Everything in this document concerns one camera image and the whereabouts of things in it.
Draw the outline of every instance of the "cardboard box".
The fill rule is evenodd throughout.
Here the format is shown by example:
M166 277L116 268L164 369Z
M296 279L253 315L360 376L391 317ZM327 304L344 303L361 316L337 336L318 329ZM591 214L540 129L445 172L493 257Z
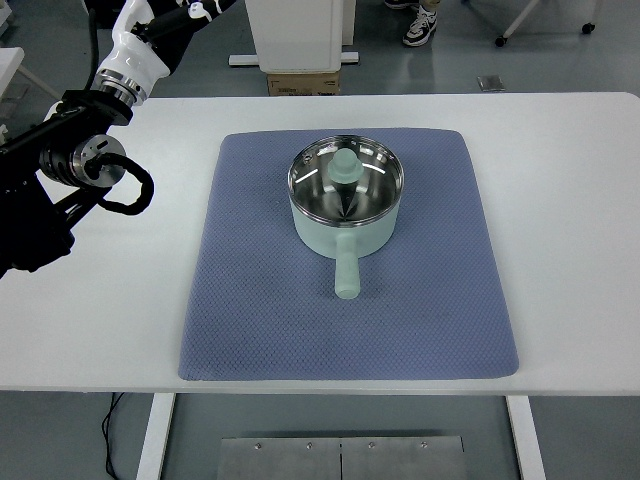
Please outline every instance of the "cardboard box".
M269 95L339 95L340 71L333 73L269 73Z

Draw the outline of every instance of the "sneaker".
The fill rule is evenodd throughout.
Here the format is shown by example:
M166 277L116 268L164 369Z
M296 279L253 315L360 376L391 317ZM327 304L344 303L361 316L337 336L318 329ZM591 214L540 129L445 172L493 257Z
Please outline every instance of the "sneaker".
M407 7L418 8L418 3L418 0L384 0L384 4L393 10L400 10Z
M418 9L418 16L404 34L402 43L409 47L419 47L429 41L431 34L436 30L438 16L436 12L429 12L422 6Z

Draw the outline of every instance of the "pot handle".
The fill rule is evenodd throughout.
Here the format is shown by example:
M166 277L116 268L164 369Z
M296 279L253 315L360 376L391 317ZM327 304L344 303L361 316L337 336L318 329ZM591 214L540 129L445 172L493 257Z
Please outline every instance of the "pot handle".
M335 291L344 300L356 298L360 293L360 270L353 233L340 233L336 237Z

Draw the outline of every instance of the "caster wheel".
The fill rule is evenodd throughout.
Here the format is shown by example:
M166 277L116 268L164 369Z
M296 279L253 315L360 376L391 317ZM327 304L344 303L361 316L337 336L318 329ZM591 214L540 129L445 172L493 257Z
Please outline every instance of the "caster wheel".
M584 33L585 35L589 35L595 28L596 26L593 23L585 23L582 26L582 33Z

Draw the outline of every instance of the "mint green saucepan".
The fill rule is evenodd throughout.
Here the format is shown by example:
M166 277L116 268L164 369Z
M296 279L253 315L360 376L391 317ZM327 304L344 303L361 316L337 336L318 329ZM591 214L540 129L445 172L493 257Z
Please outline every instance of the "mint green saucepan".
M396 224L404 184L398 158L368 138L329 137L296 156L288 182L300 239L336 260L336 295L357 297L358 258L387 243Z

